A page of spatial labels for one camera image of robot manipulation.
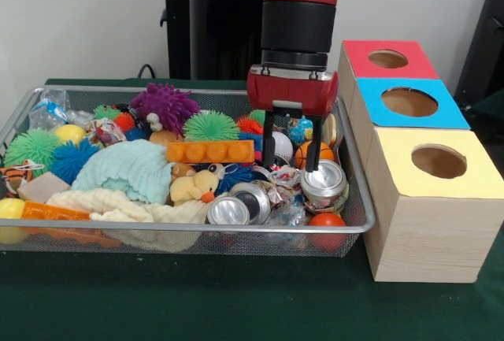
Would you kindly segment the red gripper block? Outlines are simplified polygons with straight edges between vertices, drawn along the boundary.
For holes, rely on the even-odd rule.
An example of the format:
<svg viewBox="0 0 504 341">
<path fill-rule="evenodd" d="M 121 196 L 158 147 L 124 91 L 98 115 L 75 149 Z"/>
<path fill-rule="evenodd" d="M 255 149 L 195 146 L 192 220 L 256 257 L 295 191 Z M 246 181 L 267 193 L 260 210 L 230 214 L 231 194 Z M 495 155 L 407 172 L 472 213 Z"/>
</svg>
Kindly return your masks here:
<svg viewBox="0 0 504 341">
<path fill-rule="evenodd" d="M 274 109 L 300 110 L 313 123 L 313 137 L 307 148 L 306 171 L 318 170 L 323 121 L 336 100 L 339 77 L 335 71 L 278 69 L 253 65 L 247 77 L 247 95 L 255 109 L 265 111 L 262 140 L 262 162 L 272 165 L 276 140 L 273 126 Z"/>
</svg>

